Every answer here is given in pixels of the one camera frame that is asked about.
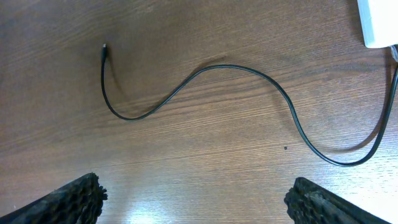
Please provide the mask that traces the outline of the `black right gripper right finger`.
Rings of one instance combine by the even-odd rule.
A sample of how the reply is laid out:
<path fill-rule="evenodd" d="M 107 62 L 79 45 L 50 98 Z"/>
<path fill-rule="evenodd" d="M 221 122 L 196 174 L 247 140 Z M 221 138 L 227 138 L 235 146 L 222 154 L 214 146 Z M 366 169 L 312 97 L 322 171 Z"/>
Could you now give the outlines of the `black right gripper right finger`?
<path fill-rule="evenodd" d="M 295 224 L 387 222 L 304 177 L 298 177 L 286 193 L 287 214 Z"/>

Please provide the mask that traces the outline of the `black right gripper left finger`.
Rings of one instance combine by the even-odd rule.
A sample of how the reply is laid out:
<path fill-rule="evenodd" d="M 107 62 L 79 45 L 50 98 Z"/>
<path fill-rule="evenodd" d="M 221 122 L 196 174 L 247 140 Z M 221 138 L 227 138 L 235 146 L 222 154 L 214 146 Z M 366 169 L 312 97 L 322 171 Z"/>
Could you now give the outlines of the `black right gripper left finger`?
<path fill-rule="evenodd" d="M 108 199 L 94 173 L 85 174 L 44 197 L 1 217 L 6 224 L 96 224 Z"/>

